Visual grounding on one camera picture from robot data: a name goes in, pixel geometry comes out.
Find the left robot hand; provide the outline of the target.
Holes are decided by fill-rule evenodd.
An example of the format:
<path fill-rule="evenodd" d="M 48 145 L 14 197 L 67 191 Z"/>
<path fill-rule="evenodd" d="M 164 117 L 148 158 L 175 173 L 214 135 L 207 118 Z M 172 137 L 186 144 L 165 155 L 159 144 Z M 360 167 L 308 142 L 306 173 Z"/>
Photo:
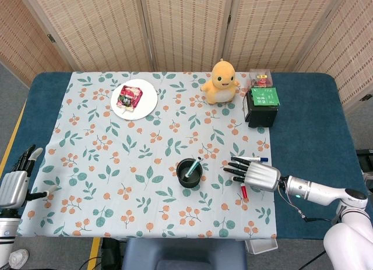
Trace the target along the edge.
<path fill-rule="evenodd" d="M 34 164 L 43 152 L 43 148 L 31 145 L 18 159 L 1 182 L 1 209 L 20 209 L 27 201 L 45 198 L 57 190 L 53 185 L 43 192 L 29 192 L 29 184 Z"/>

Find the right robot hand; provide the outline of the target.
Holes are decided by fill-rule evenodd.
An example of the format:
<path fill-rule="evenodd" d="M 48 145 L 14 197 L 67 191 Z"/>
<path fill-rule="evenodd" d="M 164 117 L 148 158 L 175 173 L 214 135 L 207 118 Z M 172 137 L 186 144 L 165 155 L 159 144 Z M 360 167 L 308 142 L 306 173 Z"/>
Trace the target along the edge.
<path fill-rule="evenodd" d="M 267 164 L 266 157 L 232 156 L 231 162 L 223 170 L 231 174 L 233 181 L 272 192 L 279 185 L 281 173 L 278 169 Z"/>

